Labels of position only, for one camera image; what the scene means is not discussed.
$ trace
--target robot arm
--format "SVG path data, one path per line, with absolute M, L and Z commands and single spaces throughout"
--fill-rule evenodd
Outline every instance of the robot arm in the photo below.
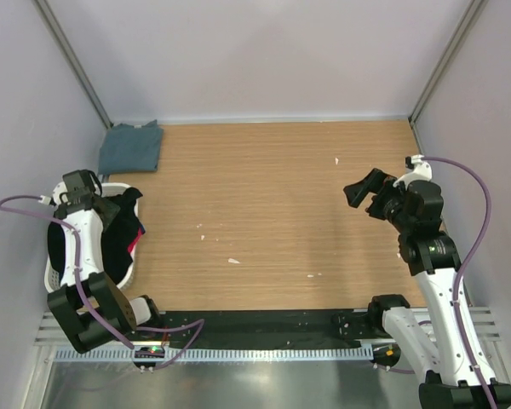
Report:
M 48 202 L 57 205 L 55 217 L 74 226 L 81 238 L 76 248 L 74 234 L 63 227 L 65 234 L 65 270 L 60 289 L 48 294 L 48 306 L 72 346 L 80 353 L 111 341 L 114 336 L 88 312 L 78 313 L 83 302 L 75 286 L 76 251 L 80 251 L 80 280 L 87 297 L 99 307 L 96 312 L 116 330 L 126 335 L 142 324 L 161 326 L 157 307 L 148 296 L 127 300 L 104 272 L 100 238 L 112 223 L 119 208 L 96 193 L 101 186 L 88 170 L 77 170 L 63 176 Z
M 370 322 L 396 340 L 411 364 L 424 409 L 489 407 L 454 314 L 452 289 L 460 259 L 452 239 L 439 230 L 441 189 L 431 182 L 431 167 L 422 155 L 407 158 L 406 166 L 412 171 L 399 179 L 374 169 L 363 181 L 345 187 L 344 192 L 352 207 L 358 207 L 368 193 L 375 193 L 366 212 L 388 220 L 398 230 L 399 254 L 426 299 L 436 345 L 418 325 L 402 296 L 373 297 L 368 308 Z M 463 291 L 457 301 L 483 378 L 498 406 L 509 407 L 511 386 L 496 381 L 480 347 Z

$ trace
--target reflective metal surface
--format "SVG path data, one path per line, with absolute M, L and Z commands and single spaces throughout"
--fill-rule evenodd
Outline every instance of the reflective metal surface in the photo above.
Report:
M 414 375 L 377 371 L 365 362 L 182 364 L 153 374 L 133 368 L 123 363 L 54 363 L 42 407 L 420 408 Z M 80 390 L 102 386 L 95 392 Z

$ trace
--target laundry basket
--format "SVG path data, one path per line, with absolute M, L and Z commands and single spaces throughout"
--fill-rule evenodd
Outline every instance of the laundry basket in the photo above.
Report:
M 118 194 L 122 194 L 125 190 L 127 190 L 130 186 L 126 183 L 102 183 L 102 196 L 116 196 Z M 138 216 L 138 200 L 136 200 L 135 204 L 135 215 Z M 132 280 L 134 278 L 134 271 L 135 271 L 135 253 L 136 253 L 136 246 L 133 247 L 133 250 L 130 252 L 130 256 L 133 259 L 133 262 L 131 263 L 129 269 L 127 270 L 127 273 L 121 280 L 121 282 L 118 284 L 119 290 L 126 290 L 129 285 L 132 283 Z M 54 271 L 51 267 L 51 261 L 49 260 L 48 256 L 48 262 L 45 266 L 45 275 L 43 276 L 43 283 L 45 284 L 45 289 L 48 292 L 53 292 L 55 290 L 59 290 L 60 288 L 60 279 L 59 279 L 59 273 L 57 271 Z

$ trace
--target wooden tabletop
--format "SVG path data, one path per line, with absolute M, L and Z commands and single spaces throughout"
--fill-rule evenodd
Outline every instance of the wooden tabletop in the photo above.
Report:
M 166 126 L 139 188 L 147 233 L 128 297 L 161 310 L 362 308 L 400 293 L 424 304 L 387 222 L 342 189 L 373 167 L 405 173 L 407 121 Z

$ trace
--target blue cloth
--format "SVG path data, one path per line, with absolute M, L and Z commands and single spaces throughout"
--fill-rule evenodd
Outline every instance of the blue cloth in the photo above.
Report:
M 163 130 L 157 121 L 141 127 L 114 126 L 100 148 L 99 174 L 156 171 L 162 139 Z

